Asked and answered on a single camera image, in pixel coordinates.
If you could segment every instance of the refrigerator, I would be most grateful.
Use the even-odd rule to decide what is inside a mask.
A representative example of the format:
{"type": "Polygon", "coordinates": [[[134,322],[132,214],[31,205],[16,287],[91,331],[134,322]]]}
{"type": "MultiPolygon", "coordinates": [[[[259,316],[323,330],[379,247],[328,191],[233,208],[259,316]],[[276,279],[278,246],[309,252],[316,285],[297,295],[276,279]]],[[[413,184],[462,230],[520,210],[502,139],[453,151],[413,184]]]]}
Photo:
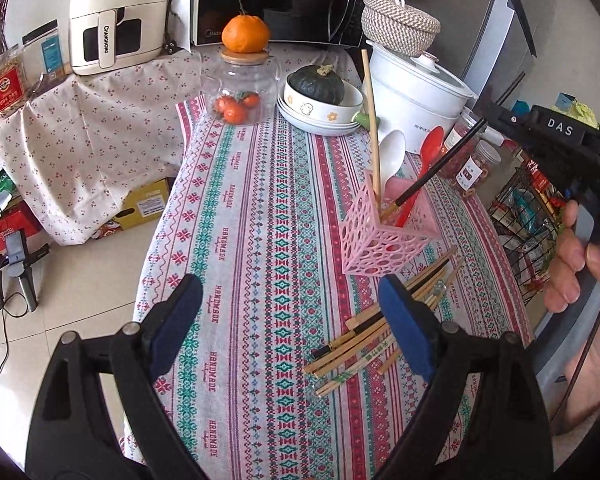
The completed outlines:
{"type": "Polygon", "coordinates": [[[521,70],[532,69],[555,11],[555,0],[405,1],[440,20],[428,51],[485,98],[496,98],[521,70]]]}

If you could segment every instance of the white spoon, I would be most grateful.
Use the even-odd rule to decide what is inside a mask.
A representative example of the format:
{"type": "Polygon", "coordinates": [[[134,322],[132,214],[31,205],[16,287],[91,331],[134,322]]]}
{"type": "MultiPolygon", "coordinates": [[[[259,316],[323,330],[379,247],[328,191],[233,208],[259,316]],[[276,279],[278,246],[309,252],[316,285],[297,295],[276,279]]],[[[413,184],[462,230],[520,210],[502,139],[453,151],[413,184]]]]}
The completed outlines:
{"type": "Polygon", "coordinates": [[[404,155],[407,153],[404,135],[394,130],[380,141],[380,192],[384,196],[386,181],[394,176],[402,167],[404,155]]]}

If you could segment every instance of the white rice cooker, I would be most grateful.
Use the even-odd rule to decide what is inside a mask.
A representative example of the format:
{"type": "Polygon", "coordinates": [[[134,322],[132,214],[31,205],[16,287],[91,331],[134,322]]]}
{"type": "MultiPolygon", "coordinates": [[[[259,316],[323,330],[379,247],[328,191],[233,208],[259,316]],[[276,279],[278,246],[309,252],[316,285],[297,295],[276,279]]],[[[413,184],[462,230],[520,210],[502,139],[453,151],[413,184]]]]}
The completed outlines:
{"type": "Polygon", "coordinates": [[[378,138],[400,130],[407,151],[419,155],[427,134],[436,126],[449,133],[466,102],[477,96],[428,52],[409,57],[367,43],[374,48],[369,68],[380,118],[378,138]]]}

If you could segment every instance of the cardboard box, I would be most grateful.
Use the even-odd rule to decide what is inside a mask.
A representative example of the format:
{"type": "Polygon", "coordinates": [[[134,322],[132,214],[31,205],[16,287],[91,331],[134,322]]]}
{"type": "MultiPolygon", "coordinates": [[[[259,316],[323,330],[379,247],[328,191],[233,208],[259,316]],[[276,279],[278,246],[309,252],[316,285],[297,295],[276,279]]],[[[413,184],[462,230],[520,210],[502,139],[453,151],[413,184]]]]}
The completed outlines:
{"type": "Polygon", "coordinates": [[[38,222],[38,219],[31,212],[27,203],[22,199],[8,211],[5,211],[4,216],[0,218],[0,252],[6,248],[4,243],[6,235],[20,229],[24,229],[24,234],[27,238],[42,230],[40,222],[38,222]]]}
{"type": "Polygon", "coordinates": [[[169,199],[172,181],[164,178],[129,193],[122,204],[122,211],[100,227],[91,238],[99,240],[160,218],[169,199]]]}

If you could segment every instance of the floral tablecloth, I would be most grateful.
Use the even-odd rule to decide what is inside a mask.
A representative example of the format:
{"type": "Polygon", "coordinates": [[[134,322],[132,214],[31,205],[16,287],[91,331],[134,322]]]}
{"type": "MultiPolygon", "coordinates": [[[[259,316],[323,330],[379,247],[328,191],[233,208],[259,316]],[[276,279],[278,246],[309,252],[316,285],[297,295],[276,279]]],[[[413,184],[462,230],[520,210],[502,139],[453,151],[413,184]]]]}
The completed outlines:
{"type": "MultiPolygon", "coordinates": [[[[232,127],[178,106],[183,166],[148,251],[135,320],[186,272],[205,301],[174,367],[155,389],[184,444],[212,479],[368,479],[422,397],[399,360],[372,363],[323,400],[302,373],[311,349],[340,335],[376,297],[376,280],[340,271],[338,220],[368,166],[367,135],[308,135],[279,114],[232,127]]],[[[405,176],[415,174],[409,162],[405,176]]],[[[434,179],[427,194],[443,239],[404,269],[413,276],[451,245],[466,263],[436,310],[469,332],[530,331],[516,282],[480,202],[434,179]]],[[[458,449],[475,400],[468,381],[442,458],[458,449]]],[[[126,456],[142,460],[127,428],[126,456]]]]}
{"type": "MultiPolygon", "coordinates": [[[[130,191],[178,173],[184,142],[174,105],[199,95],[200,74],[212,69],[221,48],[71,75],[0,120],[0,164],[58,244],[87,241],[120,212],[130,191]]],[[[285,73],[300,67],[296,59],[327,55],[281,43],[270,52],[285,73]]],[[[350,63],[342,49],[328,56],[350,63]]]]}

